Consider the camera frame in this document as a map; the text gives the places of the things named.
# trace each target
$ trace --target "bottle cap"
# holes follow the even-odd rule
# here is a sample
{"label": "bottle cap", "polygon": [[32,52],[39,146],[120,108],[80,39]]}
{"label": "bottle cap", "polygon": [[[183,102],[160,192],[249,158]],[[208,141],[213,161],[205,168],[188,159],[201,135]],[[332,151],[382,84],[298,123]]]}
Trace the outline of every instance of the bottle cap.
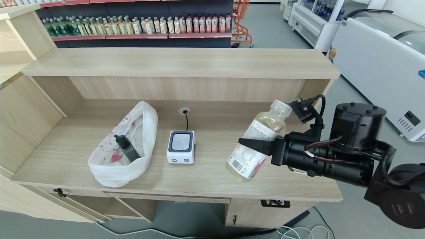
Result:
{"label": "bottle cap", "polygon": [[115,141],[118,143],[118,146],[121,149],[126,149],[131,145],[130,141],[127,139],[125,135],[114,135]]}
{"label": "bottle cap", "polygon": [[289,105],[287,105],[287,104],[285,104],[285,103],[283,103],[282,101],[279,101],[279,100],[275,100],[272,103],[272,105],[270,106],[270,108],[277,109],[278,111],[281,111],[285,115],[285,117],[288,117],[292,112],[292,108]]}

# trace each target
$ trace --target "barcode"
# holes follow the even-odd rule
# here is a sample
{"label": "barcode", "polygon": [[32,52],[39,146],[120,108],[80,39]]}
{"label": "barcode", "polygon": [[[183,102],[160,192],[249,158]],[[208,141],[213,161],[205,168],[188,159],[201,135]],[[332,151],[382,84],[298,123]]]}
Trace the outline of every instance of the barcode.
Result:
{"label": "barcode", "polygon": [[235,167],[235,169],[240,172],[244,166],[242,164],[240,164],[238,161],[236,161],[235,159],[232,162],[232,166]]}

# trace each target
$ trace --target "red shelf edge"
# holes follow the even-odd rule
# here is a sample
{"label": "red shelf edge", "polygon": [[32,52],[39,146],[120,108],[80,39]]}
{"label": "red shelf edge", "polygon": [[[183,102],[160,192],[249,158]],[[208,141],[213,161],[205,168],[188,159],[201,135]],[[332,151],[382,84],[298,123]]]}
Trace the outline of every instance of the red shelf edge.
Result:
{"label": "red shelf edge", "polygon": [[160,34],[141,34],[141,35],[106,35],[106,39],[167,39],[168,35],[160,35]]}
{"label": "red shelf edge", "polygon": [[67,36],[67,37],[52,37],[52,40],[57,41],[73,41],[73,40],[101,40],[105,36]]}
{"label": "red shelf edge", "polygon": [[224,38],[232,37],[232,33],[183,33],[183,34],[168,34],[168,38]]}
{"label": "red shelf edge", "polygon": [[161,0],[90,0],[90,3],[159,2]]}
{"label": "red shelf edge", "polygon": [[55,7],[55,6],[66,6],[66,5],[80,5],[80,4],[89,4],[90,0],[73,0],[73,1],[63,1],[63,2],[55,2],[55,3],[41,3],[40,7]]}

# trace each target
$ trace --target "drawer handle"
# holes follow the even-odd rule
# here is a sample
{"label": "drawer handle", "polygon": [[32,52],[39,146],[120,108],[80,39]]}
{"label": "drawer handle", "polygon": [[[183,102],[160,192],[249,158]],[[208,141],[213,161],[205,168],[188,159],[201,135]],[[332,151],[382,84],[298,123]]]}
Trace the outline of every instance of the drawer handle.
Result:
{"label": "drawer handle", "polygon": [[267,200],[260,200],[261,206],[265,208],[290,208],[291,202],[290,201],[281,201],[281,200],[270,200],[267,203]]}
{"label": "drawer handle", "polygon": [[61,188],[53,189],[53,192],[57,193],[60,197],[66,197],[67,194],[63,193]]}

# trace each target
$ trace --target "pink bottle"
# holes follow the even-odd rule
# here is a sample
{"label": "pink bottle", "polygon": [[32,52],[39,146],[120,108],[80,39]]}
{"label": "pink bottle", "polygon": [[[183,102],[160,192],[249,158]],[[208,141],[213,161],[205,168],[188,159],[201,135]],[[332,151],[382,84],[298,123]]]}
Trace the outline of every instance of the pink bottle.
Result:
{"label": "pink bottle", "polygon": [[211,20],[211,32],[217,33],[217,29],[218,29],[218,18],[217,16],[214,16]]}
{"label": "pink bottle", "polygon": [[192,33],[192,17],[190,15],[186,18],[186,31],[187,33]]}
{"label": "pink bottle", "polygon": [[220,30],[220,33],[226,32],[226,19],[223,16],[220,16],[220,20],[218,23],[218,29]]}
{"label": "pink bottle", "polygon": [[232,18],[228,14],[227,17],[226,17],[226,31],[230,31],[230,22],[231,22],[231,20],[232,20]]}
{"label": "pink bottle", "polygon": [[199,19],[195,14],[195,17],[193,18],[193,32],[199,33]]}
{"label": "pink bottle", "polygon": [[206,30],[207,33],[211,33],[211,22],[212,22],[212,19],[211,19],[210,16],[208,16],[207,19],[205,20],[205,26],[207,27],[207,30]]}
{"label": "pink bottle", "polygon": [[205,16],[202,15],[202,17],[199,19],[199,33],[205,33]]}
{"label": "pink bottle", "polygon": [[180,33],[186,33],[186,21],[184,17],[180,17],[178,22],[180,24]]}

